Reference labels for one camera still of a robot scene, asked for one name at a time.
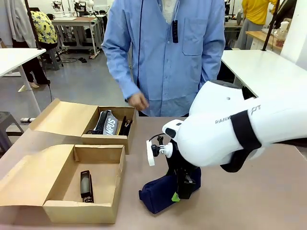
navy blue bag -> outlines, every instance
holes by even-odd
[[[193,192],[201,187],[201,169],[197,168],[191,175],[195,181]],[[177,176],[166,175],[144,185],[139,191],[140,200],[149,211],[156,214],[173,203],[172,197],[177,192]]]

bottle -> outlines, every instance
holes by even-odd
[[[280,28],[277,30],[277,33],[276,33],[276,46],[278,47],[283,47],[284,45],[284,42],[286,40],[286,37],[288,35],[288,25],[289,25],[289,22],[282,22],[281,23],[281,26]]]

shirt pocket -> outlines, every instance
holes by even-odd
[[[196,18],[185,18],[182,52],[184,55],[201,55],[203,37],[206,33],[207,21]]]

cardboard box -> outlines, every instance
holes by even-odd
[[[56,145],[24,157],[0,181],[0,206],[42,206],[54,223],[115,223],[123,145]],[[94,203],[83,203],[80,173],[92,176]]]
[[[133,120],[128,136],[86,134],[96,126],[100,112],[112,110],[119,120],[120,128],[124,116]],[[55,99],[30,125],[36,131],[56,133],[66,136],[81,137],[86,145],[124,145],[126,154],[132,144],[136,126],[136,110],[134,107],[110,107],[79,103],[61,102]]]

hand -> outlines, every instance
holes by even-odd
[[[128,103],[129,103],[130,106],[136,107],[136,109],[138,111],[142,111],[142,110],[149,107],[149,104],[148,104],[146,98],[144,97],[144,94],[141,93],[141,92],[138,92],[138,93],[132,95],[128,99]]]

